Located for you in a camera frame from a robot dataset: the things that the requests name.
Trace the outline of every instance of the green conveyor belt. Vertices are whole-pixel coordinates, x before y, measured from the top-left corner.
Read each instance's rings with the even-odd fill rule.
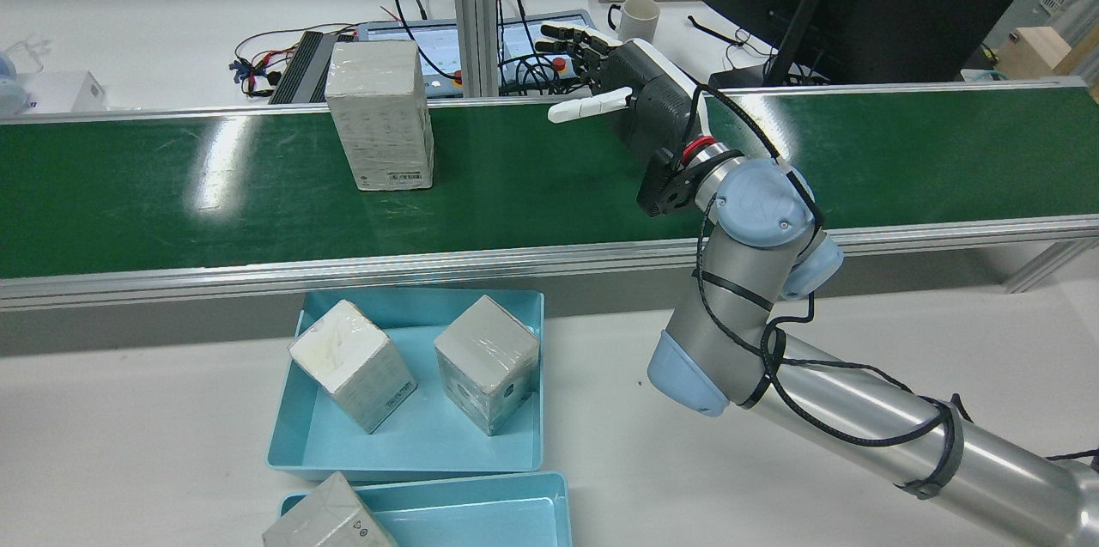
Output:
[[[741,101],[832,227],[1099,214],[1083,89],[759,94]],[[362,192],[328,113],[0,125],[0,278],[684,238],[599,118],[432,109],[435,187]],[[719,104],[722,139],[762,148]]]

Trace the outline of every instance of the black device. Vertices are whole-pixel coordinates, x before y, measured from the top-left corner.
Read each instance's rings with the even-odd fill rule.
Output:
[[[950,81],[1013,0],[702,0],[767,45],[765,69],[711,85],[784,85],[790,65],[835,85]]]
[[[329,80],[332,49],[337,42],[353,42],[354,34],[315,32],[301,34],[286,72],[279,78],[268,104],[289,102],[324,102],[324,86]]]

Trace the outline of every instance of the robotic arm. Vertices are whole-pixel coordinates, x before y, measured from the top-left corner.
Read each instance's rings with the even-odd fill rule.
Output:
[[[675,309],[648,364],[654,386],[718,416],[734,403],[832,449],[920,500],[1028,545],[1099,546],[1099,472],[1050,461],[913,394],[876,368],[843,362],[785,333],[812,319],[812,292],[843,254],[822,230],[804,179],[735,102],[771,157],[747,159],[710,135],[706,86],[646,42],[544,23],[539,51],[568,53],[592,98],[550,109],[551,121],[607,113],[646,164],[637,203],[667,214],[693,203],[714,230],[696,288]],[[775,301],[809,298],[806,319],[775,319]]]

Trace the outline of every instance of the red ring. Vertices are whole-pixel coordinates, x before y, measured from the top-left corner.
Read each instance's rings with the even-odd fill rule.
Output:
[[[687,144],[687,147],[684,147],[684,155],[682,155],[684,167],[687,167],[687,164],[690,164],[695,155],[698,155],[699,150],[702,150],[703,147],[717,143],[718,139],[714,139],[714,137],[710,135],[700,136],[698,137],[698,139],[691,141],[690,144]]]

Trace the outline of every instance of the barcode label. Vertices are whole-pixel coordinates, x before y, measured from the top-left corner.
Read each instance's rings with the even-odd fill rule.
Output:
[[[408,182],[412,179],[423,179],[421,171],[392,171],[389,174],[389,182]]]

